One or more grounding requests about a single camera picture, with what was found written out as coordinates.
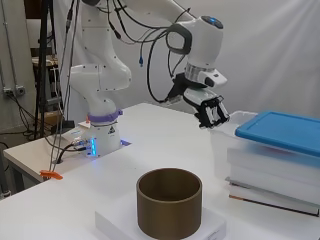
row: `white foam block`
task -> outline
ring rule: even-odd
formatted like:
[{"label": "white foam block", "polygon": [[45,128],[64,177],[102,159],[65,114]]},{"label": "white foam block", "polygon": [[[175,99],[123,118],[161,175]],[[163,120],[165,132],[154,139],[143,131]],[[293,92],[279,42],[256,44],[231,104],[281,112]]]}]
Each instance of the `white foam block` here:
[{"label": "white foam block", "polygon": [[[135,193],[102,206],[95,213],[96,227],[111,240],[151,240],[144,234],[137,220]],[[202,223],[199,230],[186,240],[222,240],[226,237],[226,221],[208,210],[202,209]]]}]

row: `cardboard tube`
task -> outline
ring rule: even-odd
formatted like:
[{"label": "cardboard tube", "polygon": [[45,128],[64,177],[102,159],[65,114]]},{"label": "cardboard tube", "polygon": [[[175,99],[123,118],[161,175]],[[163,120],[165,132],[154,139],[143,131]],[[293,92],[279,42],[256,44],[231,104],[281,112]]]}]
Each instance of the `cardboard tube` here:
[{"label": "cardboard tube", "polygon": [[201,225],[202,183],[191,172],[158,169],[137,182],[138,225],[148,236],[183,239]]}]

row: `white table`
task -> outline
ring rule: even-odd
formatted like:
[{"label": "white table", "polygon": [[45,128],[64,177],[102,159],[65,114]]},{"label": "white table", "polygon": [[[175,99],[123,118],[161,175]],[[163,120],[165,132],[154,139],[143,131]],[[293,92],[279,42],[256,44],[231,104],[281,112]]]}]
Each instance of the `white table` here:
[{"label": "white table", "polygon": [[142,174],[161,167],[201,178],[206,205],[227,219],[227,240],[319,239],[319,218],[229,199],[227,183],[213,175],[210,134],[192,115],[147,104],[125,115],[119,125],[131,146],[1,201],[0,239],[107,240],[95,229],[95,209],[134,191]]}]

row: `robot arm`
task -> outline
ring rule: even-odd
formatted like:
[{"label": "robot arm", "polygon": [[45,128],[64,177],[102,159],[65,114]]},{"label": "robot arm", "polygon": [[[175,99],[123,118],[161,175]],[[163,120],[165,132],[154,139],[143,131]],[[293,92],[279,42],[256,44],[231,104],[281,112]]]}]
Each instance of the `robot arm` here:
[{"label": "robot arm", "polygon": [[[125,88],[131,81],[130,70],[114,53],[107,14],[101,14],[97,9],[108,8],[111,5],[111,1],[110,4],[108,1],[110,0],[82,0],[85,3],[82,10],[83,42],[86,49],[101,60],[95,72],[96,79],[99,79],[99,91]],[[227,82],[214,65],[221,49],[222,23],[208,16],[195,18],[173,0],[122,0],[122,2],[135,12],[152,13],[171,22],[172,25],[166,32],[167,46],[170,51],[188,58],[184,74],[178,74],[173,80],[174,86],[166,101],[174,103],[182,97],[195,109],[200,127],[213,128],[226,122],[229,116],[221,102],[223,98],[213,92],[213,89]],[[83,71],[87,72],[87,69],[83,70],[81,67],[77,69],[81,76],[85,75]],[[79,80],[77,83],[71,82],[78,92],[86,86],[80,92],[83,96],[90,88],[88,81],[87,83],[85,81],[84,79],[82,82]],[[97,89],[91,81],[90,86],[93,89],[92,94],[96,94],[94,91]],[[93,104],[89,103],[89,107],[92,105],[90,114],[97,108],[97,101],[91,102]],[[110,114],[113,111],[115,107],[111,111],[104,109],[97,113]]]},{"label": "robot arm", "polygon": [[[184,73],[177,74],[165,102],[183,98],[195,110],[201,128],[213,128],[228,121],[223,98],[213,89],[224,85],[227,79],[215,69],[223,38],[223,25],[212,17],[192,16],[173,0],[117,1],[139,13],[152,13],[171,22],[166,28],[166,42],[170,51],[187,56]],[[71,69],[70,85],[88,102],[90,129],[84,138],[89,142],[87,154],[102,156],[120,148],[116,127],[122,112],[104,92],[127,88],[131,82],[130,69],[117,57],[112,46],[109,14],[112,0],[82,0],[82,43],[97,60]]]}]

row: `white box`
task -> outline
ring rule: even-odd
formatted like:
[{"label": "white box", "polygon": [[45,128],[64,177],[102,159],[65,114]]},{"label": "white box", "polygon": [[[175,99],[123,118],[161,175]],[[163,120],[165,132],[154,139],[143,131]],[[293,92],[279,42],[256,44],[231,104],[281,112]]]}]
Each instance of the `white box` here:
[{"label": "white box", "polygon": [[269,192],[257,191],[240,186],[229,185],[230,196],[240,198],[238,200],[253,201],[253,203],[267,205],[269,207],[278,207],[289,211],[319,215],[319,209],[308,204],[293,201],[279,195]]},{"label": "white box", "polygon": [[281,160],[283,163],[286,162],[286,166],[292,166],[292,168],[289,167],[286,171],[286,173],[289,173],[291,177],[294,177],[294,174],[297,173],[297,177],[304,179],[301,182],[320,186],[320,182],[318,181],[320,179],[320,175],[317,175],[317,172],[320,172],[320,169],[312,166],[320,161],[319,158],[288,151],[285,149],[273,148],[271,146],[246,140],[235,135],[235,130],[239,126],[250,121],[256,115],[256,113],[250,112],[234,112],[230,115],[229,122],[222,124],[221,126],[216,127],[210,131],[211,144],[214,154],[215,176],[222,180],[225,180],[230,176],[231,166],[228,162],[228,151],[234,149],[247,154],[246,157],[249,160],[255,160],[257,158],[257,155],[259,155],[268,158],[269,161]]},{"label": "white box", "polygon": [[[128,194],[114,204],[102,206],[95,213],[96,227],[111,240],[151,240],[137,220],[136,194]],[[186,240],[222,240],[226,237],[226,221],[208,210],[202,210],[199,230]]]},{"label": "white box", "polygon": [[320,206],[320,188],[310,184],[236,165],[231,165],[230,180]]}]

